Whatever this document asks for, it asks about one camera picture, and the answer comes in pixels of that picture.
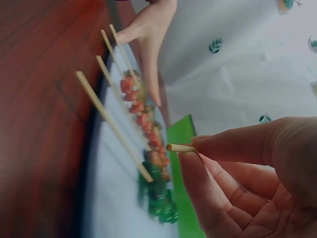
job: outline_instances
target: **wooden skewer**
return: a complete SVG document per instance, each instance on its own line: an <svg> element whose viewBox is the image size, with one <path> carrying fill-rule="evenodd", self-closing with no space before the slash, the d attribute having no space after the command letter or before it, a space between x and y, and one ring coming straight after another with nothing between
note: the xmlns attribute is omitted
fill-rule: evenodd
<svg viewBox="0 0 317 238"><path fill-rule="evenodd" d="M144 177L144 179L147 182L153 182L153 178L151 177L151 175L148 173L148 171L145 169L145 167L139 161L137 156L131 150L128 142L125 140L125 138L122 135L122 133L117 129L117 126L113 122L112 118L108 115L106 109L104 108L103 104L101 103L101 101L99 100L99 98L95 94L94 90L90 86L90 84L89 84L88 80L86 79L84 73L81 72L81 71L77 71L76 72L76 76L78 77L78 80L80 81L81 85L84 87L85 91L87 92L88 96L90 97L91 101L93 102L93 104L95 105L95 107L97 108L97 110L99 111L101 116L103 117L103 119L109 124L109 126L111 127L111 129L114 132L114 134L118 137L118 139L122 143L123 148L128 152L128 154L130 155L132 160L137 165L137 167L138 167L140 173L142 174L142 176Z"/></svg>
<svg viewBox="0 0 317 238"><path fill-rule="evenodd" d="M135 83L135 85L140 89L140 88L141 88L141 85L140 85L140 83L139 83L139 81L138 81L138 79L137 79L137 76L135 75L135 73L134 73L134 71L133 71L133 69L132 69L131 63L130 63L130 61L129 61L129 59L128 59L127 54L125 53L124 48L123 48L122 45L118 42L118 35L117 35L117 33L116 33L116 31L115 31L115 29L114 29L114 27L113 27L112 24L110 25L110 29L111 29L111 31L112 31L112 33L113 33L114 39L115 39L115 41L116 41L118 47L119 47L119 49L120 49L120 51L121 51L121 53L122 53L123 59L124 59L125 63L127 64L128 68L129 68L129 72L130 72L130 74L131 74L131 76L132 76L132 78L133 78L133 80L134 80L134 83Z"/></svg>
<svg viewBox="0 0 317 238"><path fill-rule="evenodd" d="M102 72L104 73L104 76L106 77L110 87L113 89L113 92L114 92L114 95L115 97L117 98L117 100L119 101L119 103L121 104L122 108L123 108L123 111L124 113L126 114L126 116L129 118L130 120L130 123L132 124L132 126L134 127L135 131L137 132L137 134L139 135L139 137L141 138L143 144L144 144L144 147L147 151L151 151L151 148L148 144L148 141L145 139L145 137L143 136L143 134L141 133L140 131L140 128L139 126L135 123L132 115L130 114L129 110L127 109L121 95L120 95L120 91L118 89L118 87L116 86L116 84L113 82L112 80L112 77L109 73L109 71L107 70L107 67L103 61L103 59L101 58L101 56L96 56L96 59L99 63L99 66L102 70Z"/></svg>
<svg viewBox="0 0 317 238"><path fill-rule="evenodd" d="M197 152L195 147L187 145L167 144L166 149L172 152Z"/></svg>
<svg viewBox="0 0 317 238"><path fill-rule="evenodd" d="M117 67L117 69L119 70L120 74L121 74L121 78L124 79L125 76L124 76L124 74L123 74L123 72L122 72L122 70L121 70L121 68L120 68L120 65L119 65L118 61L116 60L116 58L115 58L115 56L114 56L114 51L113 51L113 48L112 48L112 46L111 46L111 44L110 44L110 41L109 41L109 39L108 39L108 36L106 35L106 32L105 32L104 30L101 30L101 34L102 34L103 37L104 37L104 40L105 40L105 42L106 42L106 45L107 45L107 47L108 47L108 49L109 49L109 52L110 52L110 54L111 54L111 56L112 56L113 62L114 62L114 64L115 64L115 66Z"/></svg>

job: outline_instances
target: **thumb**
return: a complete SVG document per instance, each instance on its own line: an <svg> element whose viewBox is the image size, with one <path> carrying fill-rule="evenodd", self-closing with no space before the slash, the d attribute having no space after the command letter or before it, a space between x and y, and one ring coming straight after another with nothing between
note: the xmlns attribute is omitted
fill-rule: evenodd
<svg viewBox="0 0 317 238"><path fill-rule="evenodd" d="M151 40L140 41L143 73L147 83L147 90L157 106L161 106L158 77L159 47Z"/></svg>
<svg viewBox="0 0 317 238"><path fill-rule="evenodd" d="M216 161L272 166L271 148L287 119L192 138L198 152Z"/></svg>
<svg viewBox="0 0 317 238"><path fill-rule="evenodd" d="M118 42L121 44L129 43L142 37L142 27L137 21L132 21L130 25L117 33Z"/></svg>

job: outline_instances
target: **red wooden surface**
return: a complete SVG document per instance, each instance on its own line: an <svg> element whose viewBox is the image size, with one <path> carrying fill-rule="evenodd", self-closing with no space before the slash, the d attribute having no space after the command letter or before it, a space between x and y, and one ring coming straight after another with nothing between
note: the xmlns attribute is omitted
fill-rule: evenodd
<svg viewBox="0 0 317 238"><path fill-rule="evenodd" d="M0 3L0 237L71 236L104 0Z"/></svg>

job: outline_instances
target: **green cutout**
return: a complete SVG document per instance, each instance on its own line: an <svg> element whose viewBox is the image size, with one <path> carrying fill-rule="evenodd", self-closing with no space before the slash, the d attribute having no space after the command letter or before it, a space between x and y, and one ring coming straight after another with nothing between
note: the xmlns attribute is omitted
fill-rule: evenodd
<svg viewBox="0 0 317 238"><path fill-rule="evenodd" d="M222 39L217 38L216 40L213 40L212 43L209 44L209 51L213 54L216 54L220 51L221 45L222 45Z"/></svg>
<svg viewBox="0 0 317 238"><path fill-rule="evenodd" d="M190 143L195 135L190 115L167 129L169 143ZM178 213L174 216L178 217L179 238L205 238L206 235L199 227L194 208L185 190L176 153L170 153L170 161L174 185L173 198L178 207Z"/></svg>

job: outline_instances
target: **skin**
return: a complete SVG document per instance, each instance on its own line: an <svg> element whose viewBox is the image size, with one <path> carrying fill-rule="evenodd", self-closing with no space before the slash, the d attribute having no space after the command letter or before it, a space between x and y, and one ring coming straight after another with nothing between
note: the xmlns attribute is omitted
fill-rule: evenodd
<svg viewBox="0 0 317 238"><path fill-rule="evenodd" d="M140 45L147 89L157 106L161 106L158 80L158 56L163 39L176 12L177 0L152 0L124 30L118 32L120 43L137 40Z"/></svg>
<svg viewBox="0 0 317 238"><path fill-rule="evenodd" d="M282 118L192 145L198 154L178 156L207 237L316 237L317 118Z"/></svg>

